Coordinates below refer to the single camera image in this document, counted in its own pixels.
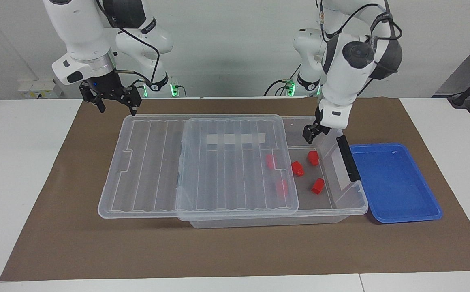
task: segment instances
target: red object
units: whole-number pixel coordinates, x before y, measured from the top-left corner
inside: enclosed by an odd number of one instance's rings
[[[274,155],[266,155],[266,163],[270,170],[274,170]]]
[[[320,157],[318,156],[318,151],[309,151],[309,154],[307,155],[307,159],[314,166],[320,164]]]
[[[312,186],[311,191],[317,195],[322,192],[323,187],[325,186],[325,181],[321,178],[318,178],[314,185]]]
[[[293,174],[296,174],[299,177],[301,177],[305,174],[305,172],[303,170],[303,166],[298,161],[294,161],[291,164],[291,166],[293,168]]]
[[[287,189],[287,181],[286,180],[278,180],[276,181],[276,195],[280,197],[287,196],[288,189]]]

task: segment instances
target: blue plastic tray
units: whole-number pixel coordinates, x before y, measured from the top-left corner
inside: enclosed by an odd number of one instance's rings
[[[442,209],[402,144],[350,147],[374,217],[381,223],[442,218]]]

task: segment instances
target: brown paper mat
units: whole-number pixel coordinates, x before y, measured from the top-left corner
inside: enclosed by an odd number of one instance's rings
[[[150,100],[139,113],[311,115],[315,104]],[[358,99],[344,132],[350,144],[405,144],[441,220],[384,225],[369,212],[337,224],[199,230],[178,219],[102,219],[96,207],[128,114],[106,105],[105,114],[78,110],[0,281],[470,270],[470,222],[397,99]]]

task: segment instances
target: black handle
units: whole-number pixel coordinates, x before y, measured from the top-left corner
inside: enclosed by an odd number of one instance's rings
[[[343,157],[343,162],[345,164],[346,172],[348,173],[348,178],[352,182],[361,180],[361,176],[357,171],[357,166],[354,161],[354,157],[352,156],[352,152],[350,151],[350,147],[348,146],[348,141],[346,140],[345,135],[337,137],[336,141],[338,142],[339,151]]]

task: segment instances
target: electrical socket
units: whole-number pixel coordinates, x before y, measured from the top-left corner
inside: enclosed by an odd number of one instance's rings
[[[17,91],[26,99],[60,98],[62,94],[61,88],[52,80],[22,82]]]

